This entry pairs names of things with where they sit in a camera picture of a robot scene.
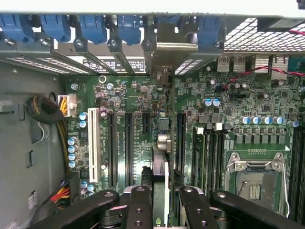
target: wire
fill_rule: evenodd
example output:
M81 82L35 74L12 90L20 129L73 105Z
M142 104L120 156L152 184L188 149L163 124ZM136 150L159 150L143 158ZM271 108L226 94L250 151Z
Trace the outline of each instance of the wire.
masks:
M279 72L279 73L282 73L282 74L288 74L288 75L297 75L297 76L305 76L305 73L297 73L297 72L286 72L286 71L283 71L283 70L280 70L278 68L273 68L271 66L263 66L263 67L257 67L257 68L254 68L254 69L251 69L247 72L244 72L244 73L241 73L240 75L238 75L237 77L231 79L228 83L226 83L226 85L224 86L225 88L228 88L228 85L230 83L233 83L235 82L237 79L239 79L240 77L242 76L245 76L245 75L249 75L251 74L252 72L256 71L256 70L260 70L260 69L270 69L274 72Z

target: small connector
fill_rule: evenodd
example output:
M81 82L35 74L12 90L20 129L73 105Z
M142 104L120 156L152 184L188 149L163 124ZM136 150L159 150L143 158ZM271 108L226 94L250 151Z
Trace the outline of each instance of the small connector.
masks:
M62 111L64 117L76 115L76 95L58 95L58 107Z

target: black pcie slot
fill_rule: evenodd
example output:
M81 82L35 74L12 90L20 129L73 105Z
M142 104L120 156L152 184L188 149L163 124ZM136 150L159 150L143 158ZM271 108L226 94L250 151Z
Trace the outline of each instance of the black pcie slot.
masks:
M186 114L177 114L177 126L176 126L176 165L179 171L184 173L184 156L185 156L185 125Z
M151 133L151 113L142 113L143 134Z
M125 114L126 187L133 185L133 115Z
M116 115L108 115L108 158L109 158L109 186L115 187L118 181L118 149Z

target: metal mesh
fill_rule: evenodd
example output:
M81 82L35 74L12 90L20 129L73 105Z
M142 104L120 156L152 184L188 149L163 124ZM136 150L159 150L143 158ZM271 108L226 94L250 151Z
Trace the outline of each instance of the metal mesh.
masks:
M305 31L305 23L293 30ZM248 18L226 36L225 52L304 52L305 36L289 32L258 32L257 19Z
M88 74L88 72L82 70L82 69L79 69L79 68L76 68L74 66L71 66L67 63L64 63L64 62L61 62L61 61L58 61L58 60L55 60L53 58L50 58L50 57L46 57L46 58L37 58L41 61L45 61L45 62L48 62L48 63L51 63L51 64L54 64L54 65L57 65L59 67L62 67L62 68L65 68L65 69L68 69L70 71L73 71L73 72L76 72L76 73L84 73L84 74Z
M48 71L52 71L52 72L55 72L55 73L61 73L61 74L70 73L70 72L62 71L62 70L60 70L60 69L52 68L52 67L49 67L49 66L40 64L40 63L36 63L36 62L33 62L33 61L29 61L29 60L23 59L22 57L6 58L6 59L8 59L8 60L13 60L13 61L16 61L16 62L19 62L19 63L24 63L24 64L27 64L27 65L31 65L31 66L33 66L33 67L42 68L42 69L45 69L45 70L48 70Z

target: expansion slot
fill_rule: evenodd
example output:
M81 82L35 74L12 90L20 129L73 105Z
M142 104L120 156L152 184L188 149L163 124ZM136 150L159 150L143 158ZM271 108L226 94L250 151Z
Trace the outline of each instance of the expansion slot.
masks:
M126 187L133 185L133 115L125 114Z
M186 114L177 114L176 167L184 174Z
M302 127L294 129L292 163L290 171L288 202L290 204L289 218L304 224L305 207L305 130Z
M101 144L99 109L88 109L89 181L98 183L101 178Z
M109 186L115 187L118 183L117 123L115 113L108 115L108 158Z

